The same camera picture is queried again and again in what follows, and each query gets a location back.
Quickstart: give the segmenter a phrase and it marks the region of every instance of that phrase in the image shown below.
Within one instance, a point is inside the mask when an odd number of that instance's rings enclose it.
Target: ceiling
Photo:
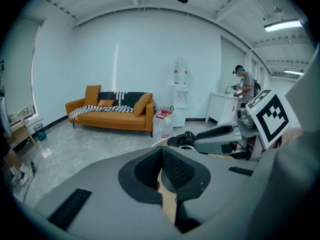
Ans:
[[[101,15],[125,9],[173,9],[212,21],[242,39],[276,77],[303,72],[314,49],[302,27],[266,32],[264,25],[298,18],[289,0],[45,0],[76,19],[76,26]],[[279,6],[282,13],[275,13]]]

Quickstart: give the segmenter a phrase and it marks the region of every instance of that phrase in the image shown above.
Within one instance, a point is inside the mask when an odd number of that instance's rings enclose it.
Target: fluorescent light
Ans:
[[[297,28],[297,27],[302,27],[300,20],[291,19],[291,20],[283,20],[283,21],[279,21],[269,25],[265,25],[264,29],[267,32],[271,32],[276,30],[283,30],[283,29]]]
[[[285,70],[284,72],[287,74],[292,74],[292,75],[297,75],[297,76],[303,76],[305,74],[302,72],[295,72],[295,71],[290,71],[290,70]]]

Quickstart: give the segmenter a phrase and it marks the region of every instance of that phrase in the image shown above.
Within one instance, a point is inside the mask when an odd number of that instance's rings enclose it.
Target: window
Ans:
[[[32,92],[32,66],[39,35],[39,21],[18,17],[7,33],[0,57],[4,97],[10,125],[36,113]]]

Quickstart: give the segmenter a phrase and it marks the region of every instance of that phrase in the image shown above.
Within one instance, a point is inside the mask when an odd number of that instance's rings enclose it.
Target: gray marble floor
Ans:
[[[191,131],[197,134],[214,127],[212,122],[186,122],[184,127],[174,128],[174,135]],[[72,124],[65,120],[46,131],[47,138],[32,143],[18,152],[21,160],[30,165],[34,161],[36,174],[25,197],[25,203],[34,207],[50,190],[58,186],[85,166],[134,150],[148,148],[156,140],[148,132],[104,129]],[[23,200],[27,188],[17,184],[13,193]]]

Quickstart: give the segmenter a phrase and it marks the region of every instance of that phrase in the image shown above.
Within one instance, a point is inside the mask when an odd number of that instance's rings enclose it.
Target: small trash can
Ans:
[[[37,133],[37,137],[39,141],[43,141],[47,137],[42,123],[38,123],[33,127],[33,129],[34,129],[34,132]]]

